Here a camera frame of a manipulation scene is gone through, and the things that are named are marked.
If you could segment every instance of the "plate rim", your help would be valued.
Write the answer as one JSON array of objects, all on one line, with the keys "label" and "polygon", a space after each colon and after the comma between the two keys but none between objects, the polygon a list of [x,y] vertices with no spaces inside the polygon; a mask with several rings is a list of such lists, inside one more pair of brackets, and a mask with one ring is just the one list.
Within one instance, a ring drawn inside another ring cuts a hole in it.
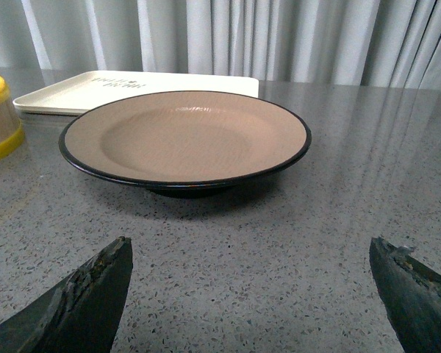
[{"label": "plate rim", "polygon": [[[233,176],[231,178],[223,178],[223,179],[213,179],[213,180],[199,180],[199,181],[192,181],[192,182],[160,182],[160,181],[154,181],[154,180],[144,180],[144,179],[136,179],[136,178],[129,178],[126,176],[119,176],[115,174],[108,173],[106,171],[98,170],[90,165],[87,165],[80,161],[78,158],[74,157],[72,153],[67,149],[67,146],[65,145],[65,136],[67,135],[68,129],[76,123],[80,118],[83,118],[88,113],[97,110],[101,107],[105,107],[109,104],[115,104],[120,101],[126,101],[128,99],[136,99],[142,96],[153,96],[156,94],[168,94],[168,93],[180,93],[180,92],[207,92],[207,93],[221,93],[226,94],[230,96],[241,96],[248,99],[254,99],[258,101],[263,101],[267,104],[272,104],[277,106],[278,108],[282,110],[286,110],[288,113],[290,113],[292,116],[297,118],[302,126],[304,127],[306,131],[306,140],[304,141],[303,146],[297,153],[295,153],[291,158],[285,160],[282,163],[279,163],[278,165],[275,165],[270,168],[262,169],[261,171],[255,171],[254,173],[245,174],[241,176]],[[155,93],[149,93],[149,94],[141,94],[139,96],[133,96],[133,97],[127,97],[123,99],[119,99],[117,101],[111,101],[109,103],[103,104],[99,107],[93,108],[92,110],[88,110],[87,112],[79,115],[77,118],[72,120],[61,132],[59,136],[59,150],[62,156],[69,162],[73,167],[79,169],[80,171],[83,171],[86,174],[91,175],[92,177],[97,177],[99,179],[107,180],[110,182],[116,182],[118,184],[123,185],[130,185],[130,186],[138,186],[142,188],[148,188],[153,190],[200,190],[200,189],[207,189],[207,188],[224,188],[228,186],[234,186],[241,184],[243,182],[246,182],[248,180],[256,179],[257,177],[266,177],[267,175],[271,175],[274,173],[277,173],[279,171],[282,171],[294,163],[298,162],[309,150],[309,147],[312,143],[312,132],[310,131],[310,128],[307,126],[306,122],[297,114],[292,112],[291,110],[277,104],[273,103],[271,101],[267,101],[265,99],[261,98],[255,98],[243,94],[238,93],[230,93],[230,92],[220,92],[216,90],[172,90],[172,91],[165,91],[165,92],[155,92]]]}]

